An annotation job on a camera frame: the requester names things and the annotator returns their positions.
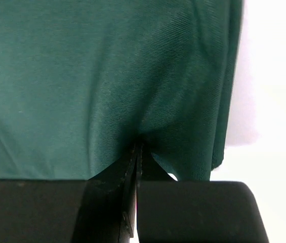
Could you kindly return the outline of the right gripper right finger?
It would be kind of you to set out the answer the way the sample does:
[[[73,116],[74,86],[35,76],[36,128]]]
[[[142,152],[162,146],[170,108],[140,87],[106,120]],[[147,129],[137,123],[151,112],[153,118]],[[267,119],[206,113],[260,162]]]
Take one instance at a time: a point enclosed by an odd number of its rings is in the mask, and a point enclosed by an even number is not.
[[[147,146],[137,151],[140,242],[268,242],[255,197],[233,181],[175,181]]]

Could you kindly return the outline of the dark green cloth napkin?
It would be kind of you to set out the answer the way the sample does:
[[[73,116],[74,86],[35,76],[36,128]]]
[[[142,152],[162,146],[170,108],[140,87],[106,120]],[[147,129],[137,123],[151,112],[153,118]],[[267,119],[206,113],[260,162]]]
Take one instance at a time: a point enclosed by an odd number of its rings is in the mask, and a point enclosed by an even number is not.
[[[0,178],[90,179],[137,139],[224,158],[243,1],[0,1]]]

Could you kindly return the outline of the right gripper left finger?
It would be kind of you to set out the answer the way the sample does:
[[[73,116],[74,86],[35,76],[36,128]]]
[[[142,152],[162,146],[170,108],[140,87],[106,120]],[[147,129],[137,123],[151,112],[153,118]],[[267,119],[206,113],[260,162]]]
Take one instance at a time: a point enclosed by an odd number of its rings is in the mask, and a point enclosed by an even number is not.
[[[89,180],[0,180],[0,242],[129,242],[136,148]]]

